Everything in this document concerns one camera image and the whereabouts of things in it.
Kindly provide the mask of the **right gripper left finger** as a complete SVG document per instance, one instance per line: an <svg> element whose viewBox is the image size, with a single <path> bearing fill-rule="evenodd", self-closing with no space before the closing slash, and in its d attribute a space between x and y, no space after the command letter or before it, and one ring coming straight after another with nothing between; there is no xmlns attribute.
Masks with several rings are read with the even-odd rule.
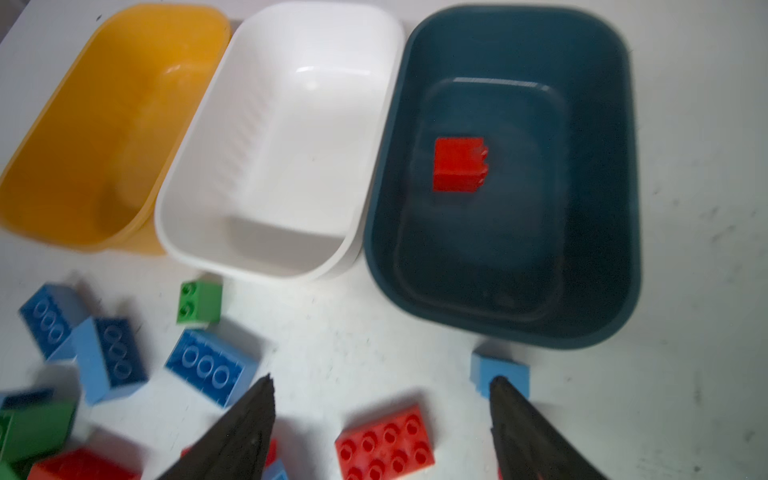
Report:
<svg viewBox="0 0 768 480"><path fill-rule="evenodd" d="M260 479L275 419L274 382L265 375L159 479Z"/></svg>

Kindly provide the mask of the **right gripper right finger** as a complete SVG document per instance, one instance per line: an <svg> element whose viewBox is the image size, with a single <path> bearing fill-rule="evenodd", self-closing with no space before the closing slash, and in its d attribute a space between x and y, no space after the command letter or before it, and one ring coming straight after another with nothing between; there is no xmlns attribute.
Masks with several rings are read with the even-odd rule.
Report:
<svg viewBox="0 0 768 480"><path fill-rule="evenodd" d="M502 479L603 479L506 378L489 386L491 433Z"/></svg>

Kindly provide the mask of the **small light blue lego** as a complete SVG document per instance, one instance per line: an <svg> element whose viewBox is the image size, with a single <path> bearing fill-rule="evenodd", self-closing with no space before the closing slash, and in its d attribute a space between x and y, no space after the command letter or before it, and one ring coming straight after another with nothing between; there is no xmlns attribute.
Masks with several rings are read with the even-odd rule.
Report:
<svg viewBox="0 0 768 480"><path fill-rule="evenodd" d="M530 369L527 365L472 353L470 380L483 398L490 398L490 384L497 376L508 380L526 399L530 398Z"/></svg>

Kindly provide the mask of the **small green lego brick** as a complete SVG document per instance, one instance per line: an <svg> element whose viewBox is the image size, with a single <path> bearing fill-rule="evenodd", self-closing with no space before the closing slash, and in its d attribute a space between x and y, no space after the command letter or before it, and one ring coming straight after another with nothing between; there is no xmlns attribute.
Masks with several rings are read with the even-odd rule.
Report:
<svg viewBox="0 0 768 480"><path fill-rule="evenodd" d="M195 280L183 282L179 291L177 324L220 322L223 299L221 283Z"/></svg>

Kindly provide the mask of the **light blue lego brick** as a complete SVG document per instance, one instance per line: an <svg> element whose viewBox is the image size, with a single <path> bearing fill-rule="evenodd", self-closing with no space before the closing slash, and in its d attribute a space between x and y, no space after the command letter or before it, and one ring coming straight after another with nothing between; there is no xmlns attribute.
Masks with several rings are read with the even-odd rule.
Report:
<svg viewBox="0 0 768 480"><path fill-rule="evenodd" d="M72 340L87 405L128 397L148 382L127 318L91 316L73 330Z"/></svg>

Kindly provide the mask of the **green lego brick top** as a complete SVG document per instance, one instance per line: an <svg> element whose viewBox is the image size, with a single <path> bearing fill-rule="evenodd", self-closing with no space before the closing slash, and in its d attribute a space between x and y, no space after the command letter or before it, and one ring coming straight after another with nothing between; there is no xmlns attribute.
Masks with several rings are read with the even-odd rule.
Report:
<svg viewBox="0 0 768 480"><path fill-rule="evenodd" d="M77 404L52 401L1 411L1 461L14 463L58 450L69 437Z"/></svg>

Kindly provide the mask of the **dark teal plastic bin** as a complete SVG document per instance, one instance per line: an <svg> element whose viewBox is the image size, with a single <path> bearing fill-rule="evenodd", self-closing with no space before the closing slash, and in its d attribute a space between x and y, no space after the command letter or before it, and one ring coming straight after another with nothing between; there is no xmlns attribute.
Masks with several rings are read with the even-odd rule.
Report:
<svg viewBox="0 0 768 480"><path fill-rule="evenodd" d="M476 192L433 190L435 142L481 137ZM550 349L628 321L641 286L631 64L582 10L461 5L411 33L364 235L383 294L417 317Z"/></svg>

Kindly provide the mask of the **white plastic bin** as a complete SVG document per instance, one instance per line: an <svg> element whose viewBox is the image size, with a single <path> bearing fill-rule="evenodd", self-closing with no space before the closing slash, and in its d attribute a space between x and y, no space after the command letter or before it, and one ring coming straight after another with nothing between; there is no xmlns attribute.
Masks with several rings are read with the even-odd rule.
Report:
<svg viewBox="0 0 768 480"><path fill-rule="evenodd" d="M165 251L255 282L346 269L405 43L399 19L360 3L289 1L245 19L158 194Z"/></svg>

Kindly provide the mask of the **red square lego brick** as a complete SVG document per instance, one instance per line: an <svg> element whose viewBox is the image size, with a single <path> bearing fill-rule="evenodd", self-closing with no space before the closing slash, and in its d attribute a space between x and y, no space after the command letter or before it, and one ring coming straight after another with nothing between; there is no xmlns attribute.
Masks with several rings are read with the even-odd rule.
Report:
<svg viewBox="0 0 768 480"><path fill-rule="evenodd" d="M435 142L433 190L476 192L488 175L489 149L481 137L442 137Z"/></svg>

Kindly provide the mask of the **yellow plastic bin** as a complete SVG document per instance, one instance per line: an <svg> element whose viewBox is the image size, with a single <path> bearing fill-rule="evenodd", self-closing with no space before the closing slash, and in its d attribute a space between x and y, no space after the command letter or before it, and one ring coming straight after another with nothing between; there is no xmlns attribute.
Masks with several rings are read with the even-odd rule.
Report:
<svg viewBox="0 0 768 480"><path fill-rule="evenodd" d="M9 159L3 228L81 252L162 254L157 195L231 35L207 5L109 17Z"/></svg>

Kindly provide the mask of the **red lego brick studs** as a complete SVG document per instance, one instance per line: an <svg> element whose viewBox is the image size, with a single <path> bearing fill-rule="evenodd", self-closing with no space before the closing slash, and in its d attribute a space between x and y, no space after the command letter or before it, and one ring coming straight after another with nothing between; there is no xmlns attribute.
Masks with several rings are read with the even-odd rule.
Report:
<svg viewBox="0 0 768 480"><path fill-rule="evenodd" d="M36 462L28 480L137 480L133 470L80 448Z"/></svg>

